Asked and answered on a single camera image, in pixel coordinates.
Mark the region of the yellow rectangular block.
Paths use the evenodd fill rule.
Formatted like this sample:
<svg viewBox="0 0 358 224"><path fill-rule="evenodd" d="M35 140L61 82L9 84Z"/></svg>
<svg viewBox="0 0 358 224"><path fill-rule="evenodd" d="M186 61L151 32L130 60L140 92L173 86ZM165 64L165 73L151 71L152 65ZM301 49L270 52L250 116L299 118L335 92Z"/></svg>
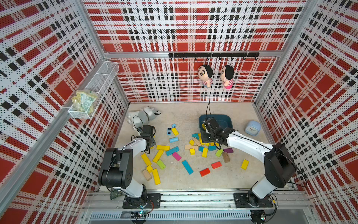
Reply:
<svg viewBox="0 0 358 224"><path fill-rule="evenodd" d="M143 159L146 166L151 166L152 163L151 163L150 159L148 158L147 154L142 154L141 158Z"/></svg>

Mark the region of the yellow-green packet in basket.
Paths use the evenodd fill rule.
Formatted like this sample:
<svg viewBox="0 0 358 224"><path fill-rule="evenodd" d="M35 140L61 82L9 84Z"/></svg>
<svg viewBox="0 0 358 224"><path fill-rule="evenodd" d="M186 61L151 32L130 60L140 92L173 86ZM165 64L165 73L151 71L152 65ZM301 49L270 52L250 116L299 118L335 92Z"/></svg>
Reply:
<svg viewBox="0 0 358 224"><path fill-rule="evenodd" d="M91 90L76 91L76 96L71 99L73 110L77 112L92 113L94 110L93 104L97 98L97 93Z"/></svg>

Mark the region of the yellow bar block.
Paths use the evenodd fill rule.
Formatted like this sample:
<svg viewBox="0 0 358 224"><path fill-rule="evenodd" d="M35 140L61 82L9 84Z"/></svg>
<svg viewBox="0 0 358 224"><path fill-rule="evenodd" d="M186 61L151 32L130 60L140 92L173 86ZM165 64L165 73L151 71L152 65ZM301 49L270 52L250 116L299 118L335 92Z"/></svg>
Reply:
<svg viewBox="0 0 358 224"><path fill-rule="evenodd" d="M179 132L177 131L176 128L172 128L172 133L173 133L175 136L179 135Z"/></svg>

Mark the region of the green block near-left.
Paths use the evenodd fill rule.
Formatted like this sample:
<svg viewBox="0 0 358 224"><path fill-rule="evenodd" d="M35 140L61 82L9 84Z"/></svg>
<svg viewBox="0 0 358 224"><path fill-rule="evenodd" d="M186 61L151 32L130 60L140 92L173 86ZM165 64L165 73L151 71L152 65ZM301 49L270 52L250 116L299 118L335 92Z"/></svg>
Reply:
<svg viewBox="0 0 358 224"><path fill-rule="evenodd" d="M161 170L164 170L166 168L166 165L162 162L162 160L158 160L157 165L160 167Z"/></svg>

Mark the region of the blue-shirt hanging plush doll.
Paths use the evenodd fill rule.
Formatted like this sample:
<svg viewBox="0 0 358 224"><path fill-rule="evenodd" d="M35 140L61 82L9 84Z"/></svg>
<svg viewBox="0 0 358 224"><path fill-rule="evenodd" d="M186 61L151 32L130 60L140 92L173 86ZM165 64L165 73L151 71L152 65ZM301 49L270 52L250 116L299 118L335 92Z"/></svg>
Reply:
<svg viewBox="0 0 358 224"><path fill-rule="evenodd" d="M201 65L198 68L198 77L204 88L210 88L213 83L213 69L209 65Z"/></svg>

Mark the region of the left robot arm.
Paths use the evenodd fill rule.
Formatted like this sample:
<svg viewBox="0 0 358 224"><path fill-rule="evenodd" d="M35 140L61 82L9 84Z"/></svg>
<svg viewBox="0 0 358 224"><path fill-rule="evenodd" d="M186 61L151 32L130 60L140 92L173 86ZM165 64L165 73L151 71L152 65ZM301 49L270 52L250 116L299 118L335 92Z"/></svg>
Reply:
<svg viewBox="0 0 358 224"><path fill-rule="evenodd" d="M144 125L139 136L122 148L108 148L104 153L98 183L124 192L128 197L141 198L145 186L133 178L133 158L155 145L155 127Z"/></svg>

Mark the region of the red block left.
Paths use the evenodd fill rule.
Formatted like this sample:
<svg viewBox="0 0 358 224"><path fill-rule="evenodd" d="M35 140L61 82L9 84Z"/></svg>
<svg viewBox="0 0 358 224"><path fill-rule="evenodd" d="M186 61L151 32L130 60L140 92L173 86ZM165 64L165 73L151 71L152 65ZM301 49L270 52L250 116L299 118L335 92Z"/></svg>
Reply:
<svg viewBox="0 0 358 224"><path fill-rule="evenodd" d="M206 176L206 175L208 175L208 174L210 174L210 173L211 173L210 169L209 169L209 168L206 168L206 169L200 171L200 176L201 176L201 177L204 177L204 176Z"/></svg>

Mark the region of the grey plush husky toy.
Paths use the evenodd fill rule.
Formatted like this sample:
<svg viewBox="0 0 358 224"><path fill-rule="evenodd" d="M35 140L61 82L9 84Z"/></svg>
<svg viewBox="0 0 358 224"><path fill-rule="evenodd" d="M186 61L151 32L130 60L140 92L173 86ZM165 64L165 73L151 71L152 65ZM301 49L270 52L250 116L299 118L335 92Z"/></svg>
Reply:
<svg viewBox="0 0 358 224"><path fill-rule="evenodd" d="M139 111L128 112L126 119L133 129L141 132L144 125L148 125L151 120L161 115L161 111L153 107L146 106Z"/></svg>

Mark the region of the magenta block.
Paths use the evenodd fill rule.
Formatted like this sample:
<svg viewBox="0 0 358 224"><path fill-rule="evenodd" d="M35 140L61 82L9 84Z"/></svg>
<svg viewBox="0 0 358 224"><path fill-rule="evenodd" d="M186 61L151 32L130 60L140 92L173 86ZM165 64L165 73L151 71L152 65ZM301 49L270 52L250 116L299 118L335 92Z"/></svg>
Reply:
<svg viewBox="0 0 358 224"><path fill-rule="evenodd" d="M177 153L177 152L174 152L172 154L172 156L177 160L177 161L180 161L182 159L182 157Z"/></svg>

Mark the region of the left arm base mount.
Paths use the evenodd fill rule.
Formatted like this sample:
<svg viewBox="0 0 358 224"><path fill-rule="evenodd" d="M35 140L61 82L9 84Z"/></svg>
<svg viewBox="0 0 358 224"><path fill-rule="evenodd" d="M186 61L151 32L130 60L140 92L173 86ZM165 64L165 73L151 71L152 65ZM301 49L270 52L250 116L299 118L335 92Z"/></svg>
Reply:
<svg viewBox="0 0 358 224"><path fill-rule="evenodd" d="M160 193L145 193L143 196L139 198L128 197L125 196L125 200L123 202L123 209L135 209L139 207L143 207L146 209L158 209L161 203Z"/></svg>

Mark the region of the yellow block far right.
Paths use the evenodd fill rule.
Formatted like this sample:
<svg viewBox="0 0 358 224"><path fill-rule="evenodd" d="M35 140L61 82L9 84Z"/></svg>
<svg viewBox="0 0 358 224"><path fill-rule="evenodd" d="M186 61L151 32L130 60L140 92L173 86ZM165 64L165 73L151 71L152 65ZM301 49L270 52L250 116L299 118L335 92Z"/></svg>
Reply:
<svg viewBox="0 0 358 224"><path fill-rule="evenodd" d="M243 160L243 163L242 163L242 165L241 165L241 168L242 168L243 170L247 170L248 165L249 165L249 161L246 160L246 159L244 159L244 160Z"/></svg>

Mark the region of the camouflage cloth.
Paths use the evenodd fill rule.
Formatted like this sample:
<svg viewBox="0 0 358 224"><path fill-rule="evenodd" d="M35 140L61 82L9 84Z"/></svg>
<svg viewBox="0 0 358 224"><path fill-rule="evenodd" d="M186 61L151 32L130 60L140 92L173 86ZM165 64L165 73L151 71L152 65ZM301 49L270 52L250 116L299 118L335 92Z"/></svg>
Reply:
<svg viewBox="0 0 358 224"><path fill-rule="evenodd" d="M110 200L116 199L119 196L122 196L122 192L119 189L111 189Z"/></svg>

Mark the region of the large yellow block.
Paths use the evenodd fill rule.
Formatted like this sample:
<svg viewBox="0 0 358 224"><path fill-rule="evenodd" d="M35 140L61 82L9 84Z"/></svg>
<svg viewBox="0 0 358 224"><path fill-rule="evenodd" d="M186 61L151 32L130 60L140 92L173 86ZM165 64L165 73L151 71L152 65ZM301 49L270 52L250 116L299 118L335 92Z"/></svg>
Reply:
<svg viewBox="0 0 358 224"><path fill-rule="evenodd" d="M163 155L163 153L164 153L163 150L159 150L159 151L157 152L156 156L154 157L153 162L154 162L154 163L157 163L157 162L160 160L160 158L161 158L161 156Z"/></svg>

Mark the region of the long teal block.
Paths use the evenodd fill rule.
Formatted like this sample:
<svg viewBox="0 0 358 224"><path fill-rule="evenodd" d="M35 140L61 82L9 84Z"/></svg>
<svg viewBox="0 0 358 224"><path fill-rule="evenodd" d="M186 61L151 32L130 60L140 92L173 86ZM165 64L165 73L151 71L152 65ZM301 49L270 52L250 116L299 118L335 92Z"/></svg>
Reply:
<svg viewBox="0 0 358 224"><path fill-rule="evenodd" d="M182 164L183 164L184 168L186 169L186 171L188 172L189 175L191 175L194 172L193 169L191 168L191 166L189 165L189 163L186 160L184 160L182 162Z"/></svg>

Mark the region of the light blue alarm clock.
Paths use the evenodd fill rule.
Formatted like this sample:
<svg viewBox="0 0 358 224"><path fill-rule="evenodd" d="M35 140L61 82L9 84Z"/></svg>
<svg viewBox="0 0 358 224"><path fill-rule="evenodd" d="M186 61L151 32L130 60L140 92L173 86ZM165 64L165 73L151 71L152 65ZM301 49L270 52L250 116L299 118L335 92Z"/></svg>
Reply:
<svg viewBox="0 0 358 224"><path fill-rule="evenodd" d="M257 121L251 120L245 127L245 133L251 136L257 136L261 130L261 124Z"/></svg>

